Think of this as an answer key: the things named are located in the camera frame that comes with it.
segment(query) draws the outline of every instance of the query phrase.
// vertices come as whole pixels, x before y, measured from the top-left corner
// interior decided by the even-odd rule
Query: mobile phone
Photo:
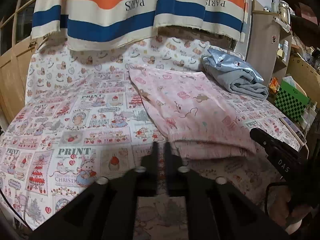
[[[304,137],[304,135],[301,133],[299,128],[293,122],[291,122],[288,117],[283,116],[283,117],[280,117],[279,119],[290,130],[290,132],[294,135],[294,137],[298,140],[298,142],[302,146],[304,146],[307,140]]]

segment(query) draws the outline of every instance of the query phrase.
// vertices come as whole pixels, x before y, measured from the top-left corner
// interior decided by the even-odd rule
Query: gray folded towel
[[[259,83],[263,79],[250,64],[215,49],[208,49],[208,52],[211,57],[203,57],[202,66],[226,90],[260,100],[268,97],[268,88]]]

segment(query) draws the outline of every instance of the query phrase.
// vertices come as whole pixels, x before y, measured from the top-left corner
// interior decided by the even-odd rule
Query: door hinge
[[[36,44],[38,44],[37,41],[31,41],[29,46],[28,46],[28,48],[29,49],[34,49],[36,47]]]

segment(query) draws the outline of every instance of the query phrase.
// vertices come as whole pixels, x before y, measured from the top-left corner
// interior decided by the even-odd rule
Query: white container
[[[310,129],[313,121],[315,120],[316,118],[316,105],[317,105],[317,102],[315,102],[315,104],[313,105],[313,107],[311,108],[310,106],[307,106],[303,116],[301,117],[301,120],[300,120],[300,125],[302,127],[303,130],[305,129]]]
[[[288,41],[284,41],[283,42],[282,50],[284,52],[284,58],[283,58],[284,61],[287,61],[288,50],[289,50],[289,46],[288,45],[289,45]]]
[[[277,8],[276,1],[275,1],[275,0],[271,0],[271,10],[272,10],[272,12],[274,12],[274,13],[278,13],[278,8]]]

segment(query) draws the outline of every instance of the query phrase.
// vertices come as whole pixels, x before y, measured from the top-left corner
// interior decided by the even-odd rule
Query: striped curtain
[[[244,40],[247,0],[36,0],[32,38],[65,31],[72,50],[108,50],[177,25]]]

